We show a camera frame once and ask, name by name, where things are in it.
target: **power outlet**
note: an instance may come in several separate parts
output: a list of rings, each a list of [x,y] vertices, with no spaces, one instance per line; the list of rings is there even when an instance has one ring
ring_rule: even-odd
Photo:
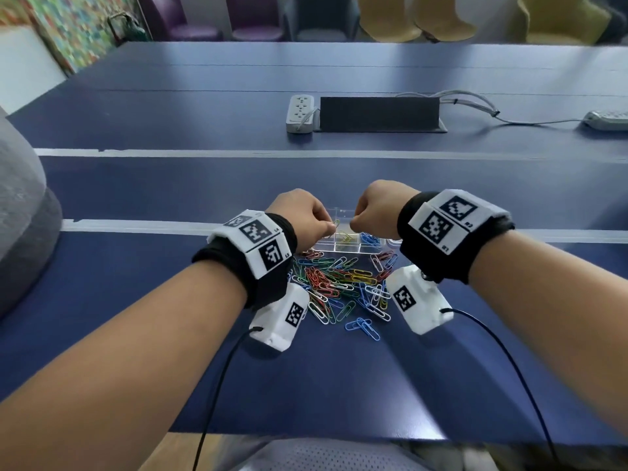
[[[297,94],[290,98],[286,129],[293,134],[309,134],[314,130],[314,98],[308,94]]]

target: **blue table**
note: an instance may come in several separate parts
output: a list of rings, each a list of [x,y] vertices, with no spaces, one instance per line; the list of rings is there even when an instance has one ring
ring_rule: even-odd
[[[284,126],[288,100],[300,92],[460,88],[488,95],[506,118],[534,121],[620,109],[628,98],[625,54],[621,47],[456,44],[124,45],[11,116],[42,149],[65,218],[118,221],[100,222],[96,232],[67,224],[42,280],[0,322],[0,398],[184,268],[204,242],[194,225],[177,223],[188,234],[126,227],[223,222],[296,187],[341,208],[353,208],[377,178],[467,189],[509,209],[522,229],[617,231],[614,243],[602,235],[598,244],[559,246],[628,277],[625,134],[572,124],[499,127],[462,106],[443,107],[448,134],[294,136]],[[504,340],[556,442],[625,444],[473,291],[446,281],[442,291]],[[514,371],[480,328],[457,318],[419,337],[392,314],[378,324],[380,343],[313,317],[284,354],[245,343],[210,431],[543,441]],[[207,396],[250,319],[240,316],[173,430],[200,431]]]

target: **purple chair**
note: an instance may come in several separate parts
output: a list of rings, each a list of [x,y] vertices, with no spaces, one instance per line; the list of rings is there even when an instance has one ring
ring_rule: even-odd
[[[277,0],[227,0],[236,41],[281,41]]]
[[[181,0],[137,0],[153,41],[221,41],[211,25],[190,25]]]

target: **hand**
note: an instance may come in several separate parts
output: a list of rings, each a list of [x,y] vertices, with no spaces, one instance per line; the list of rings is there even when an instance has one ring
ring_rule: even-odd
[[[400,239],[397,218],[404,205],[420,193],[412,187],[392,180],[371,183],[357,202],[356,215],[350,226],[356,233],[366,232],[379,238]]]
[[[277,213],[290,221],[298,239],[297,253],[308,250],[319,239],[336,232],[336,225],[320,200],[300,188],[281,193],[266,213]]]

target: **black cable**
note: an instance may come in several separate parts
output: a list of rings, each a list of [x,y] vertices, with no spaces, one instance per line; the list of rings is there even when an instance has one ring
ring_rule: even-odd
[[[484,329],[486,332],[488,332],[493,339],[495,339],[495,341],[498,343],[499,347],[502,348],[502,350],[504,351],[504,353],[508,357],[508,360],[510,360],[511,365],[514,368],[514,371],[517,372],[517,377],[519,377],[519,380],[521,381],[521,385],[523,385],[523,389],[528,394],[528,398],[530,398],[530,403],[532,403],[532,407],[534,408],[534,411],[536,412],[536,416],[538,417],[539,422],[541,423],[541,428],[543,428],[543,434],[545,435],[545,440],[548,443],[549,452],[551,453],[552,458],[554,459],[554,461],[557,464],[560,464],[560,460],[558,459],[558,454],[556,453],[556,448],[554,447],[554,442],[552,441],[550,433],[549,433],[548,428],[547,428],[547,425],[545,424],[545,419],[543,418],[543,414],[541,414],[541,410],[539,409],[539,406],[536,404],[536,400],[534,399],[534,396],[532,396],[532,392],[530,391],[530,387],[528,387],[528,384],[526,383],[526,380],[523,378],[523,374],[521,373],[521,370],[519,370],[519,366],[514,361],[514,358],[510,354],[510,352],[508,352],[508,349],[506,348],[504,343],[499,339],[499,337],[493,331],[491,331],[489,326],[487,326],[481,320],[479,320],[478,318],[472,316],[468,312],[461,311],[459,309],[452,309],[452,308],[441,309],[440,312],[441,313],[454,312],[456,314],[460,314],[460,315],[463,315],[465,317],[468,317],[473,322],[475,322],[480,327],[482,327],[482,329]]]
[[[218,384],[216,385],[216,392],[214,392],[214,396],[210,402],[209,410],[207,412],[207,419],[205,420],[205,426],[203,427],[203,434],[200,435],[199,447],[197,448],[197,455],[194,458],[194,466],[192,467],[192,471],[196,471],[197,466],[199,465],[200,459],[200,451],[203,449],[203,442],[205,441],[205,435],[207,435],[207,428],[209,427],[209,422],[212,420],[212,416],[214,415],[214,410],[216,409],[216,403],[218,403],[218,395],[220,394],[220,387],[222,387],[222,383],[225,380],[225,375],[227,374],[227,369],[229,368],[229,363],[231,363],[231,359],[233,358],[235,351],[240,347],[240,344],[246,340],[246,338],[251,334],[251,332],[261,332],[263,331],[263,327],[251,327],[243,333],[240,338],[237,340],[231,352],[227,356],[227,360],[225,360],[225,364],[222,366],[222,372],[220,373],[220,378],[218,379]]]

